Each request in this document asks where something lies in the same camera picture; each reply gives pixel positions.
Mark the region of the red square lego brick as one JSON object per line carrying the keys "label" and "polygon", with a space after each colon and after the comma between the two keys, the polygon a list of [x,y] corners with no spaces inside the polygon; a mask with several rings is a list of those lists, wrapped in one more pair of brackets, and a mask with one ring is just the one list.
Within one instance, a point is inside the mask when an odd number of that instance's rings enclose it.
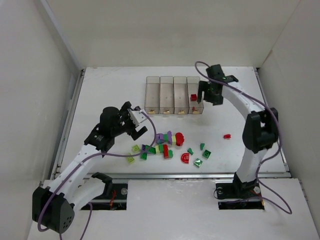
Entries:
{"label": "red square lego brick", "polygon": [[191,94],[191,95],[190,95],[190,101],[191,101],[191,102],[196,102],[197,100],[198,100],[197,94]]}

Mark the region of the red arch lego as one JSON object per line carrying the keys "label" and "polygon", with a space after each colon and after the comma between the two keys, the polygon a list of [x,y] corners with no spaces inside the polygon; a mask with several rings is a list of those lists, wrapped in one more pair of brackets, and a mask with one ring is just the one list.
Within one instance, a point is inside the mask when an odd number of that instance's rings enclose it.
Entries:
{"label": "red arch lego", "polygon": [[183,153],[180,157],[180,160],[183,164],[189,164],[190,154],[188,152]]}

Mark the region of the red green lego stack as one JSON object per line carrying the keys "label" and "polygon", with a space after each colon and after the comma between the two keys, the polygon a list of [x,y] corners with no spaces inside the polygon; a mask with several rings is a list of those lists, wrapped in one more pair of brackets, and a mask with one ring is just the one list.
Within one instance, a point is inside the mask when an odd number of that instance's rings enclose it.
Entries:
{"label": "red green lego stack", "polygon": [[169,149],[167,144],[159,144],[155,146],[156,154],[162,154],[164,159],[172,159],[173,151]]}

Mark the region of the green square lego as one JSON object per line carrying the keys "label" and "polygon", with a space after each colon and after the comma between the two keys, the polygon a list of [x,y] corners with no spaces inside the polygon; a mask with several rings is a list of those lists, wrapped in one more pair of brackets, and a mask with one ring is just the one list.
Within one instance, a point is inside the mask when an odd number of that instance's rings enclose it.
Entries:
{"label": "green square lego", "polygon": [[200,168],[203,164],[203,161],[199,158],[197,158],[194,162],[193,162],[193,165],[197,168]]}
{"label": "green square lego", "polygon": [[209,159],[209,157],[211,156],[211,151],[205,149],[204,152],[202,153],[202,157],[205,159]]}

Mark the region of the purple lime lego cluster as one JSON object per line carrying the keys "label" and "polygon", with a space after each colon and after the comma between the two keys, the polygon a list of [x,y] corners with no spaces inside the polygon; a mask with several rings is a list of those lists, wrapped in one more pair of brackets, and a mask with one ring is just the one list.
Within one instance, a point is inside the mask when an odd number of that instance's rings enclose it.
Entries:
{"label": "purple lime lego cluster", "polygon": [[157,144],[169,144],[174,146],[177,144],[177,139],[171,131],[168,131],[167,133],[157,133],[155,142]]}

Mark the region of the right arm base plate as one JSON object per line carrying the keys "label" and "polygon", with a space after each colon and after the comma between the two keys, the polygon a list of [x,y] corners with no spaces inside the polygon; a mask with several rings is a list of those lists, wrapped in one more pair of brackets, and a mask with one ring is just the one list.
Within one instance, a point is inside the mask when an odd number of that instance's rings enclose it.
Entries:
{"label": "right arm base plate", "polygon": [[215,198],[219,210],[264,210],[260,186],[254,185],[240,189],[231,182],[215,184]]}

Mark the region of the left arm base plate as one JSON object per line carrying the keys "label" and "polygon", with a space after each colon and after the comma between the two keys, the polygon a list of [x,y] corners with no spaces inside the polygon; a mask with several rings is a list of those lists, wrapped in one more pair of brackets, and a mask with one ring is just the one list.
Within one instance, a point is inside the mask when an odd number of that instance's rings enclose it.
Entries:
{"label": "left arm base plate", "polygon": [[116,182],[110,191],[91,200],[93,211],[124,211],[127,209],[128,183]]}

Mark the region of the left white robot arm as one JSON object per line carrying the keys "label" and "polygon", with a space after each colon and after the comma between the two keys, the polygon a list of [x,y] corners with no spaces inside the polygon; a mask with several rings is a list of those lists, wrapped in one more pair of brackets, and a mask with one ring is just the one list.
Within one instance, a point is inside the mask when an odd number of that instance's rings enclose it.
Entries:
{"label": "left white robot arm", "polygon": [[121,108],[108,106],[102,110],[98,124],[72,162],[47,187],[39,186],[33,192],[32,220],[40,232],[65,233],[77,211],[95,197],[111,192],[113,180],[103,173],[94,173],[85,184],[82,181],[94,165],[111,156],[109,151],[116,137],[127,134],[137,140],[148,130],[145,126],[140,130],[137,127],[148,119],[144,109],[132,108],[129,101]]}

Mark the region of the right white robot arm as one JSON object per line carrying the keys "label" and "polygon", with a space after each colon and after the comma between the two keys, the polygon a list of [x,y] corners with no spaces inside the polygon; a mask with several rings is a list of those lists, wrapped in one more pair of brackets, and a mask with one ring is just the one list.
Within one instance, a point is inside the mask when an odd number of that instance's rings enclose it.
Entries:
{"label": "right white robot arm", "polygon": [[257,197],[258,172],[269,149],[279,139],[278,111],[250,96],[234,75],[225,75],[219,64],[208,65],[198,84],[197,101],[220,106],[228,100],[245,120],[242,141],[244,155],[231,183],[216,184],[219,200],[250,199]]}

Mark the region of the red round lego stack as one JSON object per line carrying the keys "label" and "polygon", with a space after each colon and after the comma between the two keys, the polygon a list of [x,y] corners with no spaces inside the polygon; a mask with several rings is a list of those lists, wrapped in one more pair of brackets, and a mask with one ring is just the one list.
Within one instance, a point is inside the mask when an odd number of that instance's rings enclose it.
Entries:
{"label": "red round lego stack", "polygon": [[181,132],[175,134],[175,143],[178,147],[181,147],[184,144],[185,137]]}

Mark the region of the aluminium rail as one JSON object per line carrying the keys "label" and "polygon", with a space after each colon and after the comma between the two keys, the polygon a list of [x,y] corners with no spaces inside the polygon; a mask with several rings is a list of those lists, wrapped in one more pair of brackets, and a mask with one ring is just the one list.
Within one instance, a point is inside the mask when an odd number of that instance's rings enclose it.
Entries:
{"label": "aluminium rail", "polygon": [[[159,180],[159,179],[232,179],[234,173],[105,173],[113,179]],[[292,178],[289,172],[260,172],[259,178]]]}

